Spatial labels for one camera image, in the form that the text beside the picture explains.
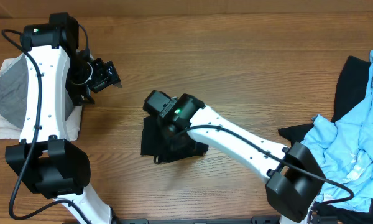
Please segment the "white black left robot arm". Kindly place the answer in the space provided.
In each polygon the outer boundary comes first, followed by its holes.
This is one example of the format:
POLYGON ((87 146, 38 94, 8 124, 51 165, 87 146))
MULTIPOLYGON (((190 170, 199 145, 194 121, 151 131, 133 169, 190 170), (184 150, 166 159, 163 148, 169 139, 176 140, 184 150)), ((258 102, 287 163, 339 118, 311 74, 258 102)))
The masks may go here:
POLYGON ((63 205, 80 223, 118 223, 92 187, 88 156, 70 142, 66 127, 67 99, 75 106, 92 104, 92 93, 121 84, 112 62, 79 48, 82 30, 74 17, 60 12, 19 34, 16 47, 28 71, 27 108, 19 143, 6 148, 5 158, 17 185, 43 195, 50 206, 63 205))

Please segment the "black garment in pile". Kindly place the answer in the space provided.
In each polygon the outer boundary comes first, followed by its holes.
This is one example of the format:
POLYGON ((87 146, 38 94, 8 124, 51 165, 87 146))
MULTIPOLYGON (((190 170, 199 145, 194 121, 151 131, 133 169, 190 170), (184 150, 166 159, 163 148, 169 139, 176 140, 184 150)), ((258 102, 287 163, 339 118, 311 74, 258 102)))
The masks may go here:
MULTIPOLYGON (((332 122, 340 120, 364 99, 369 79, 369 67, 369 62, 353 56, 348 57, 336 85, 332 122)), ((278 133, 291 144, 295 144, 301 142, 312 127, 312 123, 290 126, 280 128, 278 133)), ((373 199, 368 213, 353 212, 332 205, 320 205, 318 214, 323 217, 336 216, 339 221, 346 224, 373 224, 373 199)))

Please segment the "white folded cloth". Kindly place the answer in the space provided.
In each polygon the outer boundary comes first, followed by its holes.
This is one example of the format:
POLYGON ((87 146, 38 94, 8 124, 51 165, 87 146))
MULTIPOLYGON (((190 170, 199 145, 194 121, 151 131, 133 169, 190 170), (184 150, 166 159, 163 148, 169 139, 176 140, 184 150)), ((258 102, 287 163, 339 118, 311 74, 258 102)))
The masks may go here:
MULTIPOLYGON (((24 62, 25 59, 22 59, 21 55, 17 58, 5 59, 1 65, 0 76, 11 66, 18 63, 18 61, 24 62)), ((82 111, 82 106, 76 106, 66 119, 66 129, 70 141, 76 141, 78 139, 82 111)), ((0 114, 0 139, 19 139, 21 131, 21 128, 14 126, 0 114)))

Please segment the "black t-shirt with white logo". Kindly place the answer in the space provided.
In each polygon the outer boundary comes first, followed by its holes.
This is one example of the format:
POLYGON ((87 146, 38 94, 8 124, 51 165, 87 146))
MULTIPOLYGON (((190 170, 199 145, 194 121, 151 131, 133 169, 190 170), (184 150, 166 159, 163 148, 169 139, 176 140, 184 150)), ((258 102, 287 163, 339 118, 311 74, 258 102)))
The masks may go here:
POLYGON ((153 156, 155 164, 170 163, 193 156, 204 156, 208 151, 208 145, 191 140, 188 136, 182 136, 175 142, 167 142, 162 130, 153 116, 143 119, 143 130, 140 154, 153 156))

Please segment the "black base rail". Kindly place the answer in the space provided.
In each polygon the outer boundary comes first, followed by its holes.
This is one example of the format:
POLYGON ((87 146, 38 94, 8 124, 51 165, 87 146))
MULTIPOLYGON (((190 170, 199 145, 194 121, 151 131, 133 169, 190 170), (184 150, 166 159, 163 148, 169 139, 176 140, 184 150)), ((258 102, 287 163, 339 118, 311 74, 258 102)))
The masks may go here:
POLYGON ((280 217, 276 215, 254 216, 252 218, 235 219, 195 219, 195 220, 148 220, 126 219, 115 220, 117 224, 279 224, 280 217))

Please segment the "grey folded shorts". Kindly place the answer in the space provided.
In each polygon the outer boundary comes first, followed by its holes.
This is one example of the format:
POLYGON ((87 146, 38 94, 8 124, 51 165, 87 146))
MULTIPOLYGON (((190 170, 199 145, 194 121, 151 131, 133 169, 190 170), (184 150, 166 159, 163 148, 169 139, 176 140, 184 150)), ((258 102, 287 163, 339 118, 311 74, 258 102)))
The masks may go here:
POLYGON ((24 55, 3 61, 0 70, 0 115, 20 129, 26 119, 28 77, 24 55))

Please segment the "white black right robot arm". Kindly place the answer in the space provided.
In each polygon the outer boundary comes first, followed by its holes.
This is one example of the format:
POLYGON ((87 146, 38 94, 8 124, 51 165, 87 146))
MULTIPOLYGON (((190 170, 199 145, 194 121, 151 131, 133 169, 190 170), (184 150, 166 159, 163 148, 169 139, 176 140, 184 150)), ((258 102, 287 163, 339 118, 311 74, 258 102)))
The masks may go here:
POLYGON ((157 117, 171 142, 191 139, 206 144, 256 173, 265 184, 268 203, 281 214, 281 223, 310 222, 324 174, 306 146, 287 147, 260 138, 187 94, 171 98, 156 91, 144 108, 157 117))

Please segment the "light blue garment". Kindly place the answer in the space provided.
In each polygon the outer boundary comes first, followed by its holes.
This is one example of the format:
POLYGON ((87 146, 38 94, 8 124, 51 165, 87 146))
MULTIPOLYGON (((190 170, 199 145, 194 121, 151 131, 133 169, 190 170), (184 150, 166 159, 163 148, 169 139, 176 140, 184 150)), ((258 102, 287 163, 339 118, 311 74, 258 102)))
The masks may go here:
POLYGON ((316 115, 302 141, 327 179, 354 192, 352 199, 342 202, 349 193, 325 183, 317 202, 333 200, 334 207, 354 212, 368 212, 373 200, 373 49, 368 72, 363 100, 335 122, 316 115))

